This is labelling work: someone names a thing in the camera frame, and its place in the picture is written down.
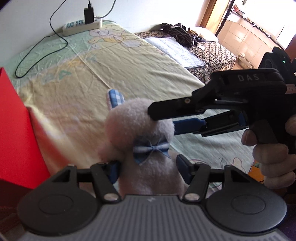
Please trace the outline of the person's right hand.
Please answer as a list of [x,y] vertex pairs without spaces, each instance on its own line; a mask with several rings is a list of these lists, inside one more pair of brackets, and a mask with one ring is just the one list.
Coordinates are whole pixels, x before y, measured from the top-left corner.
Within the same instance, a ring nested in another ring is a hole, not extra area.
[[267,188],[287,188],[295,182],[295,154],[289,154],[286,145],[258,144],[254,132],[250,129],[244,131],[241,143],[254,146],[252,155],[260,164]]

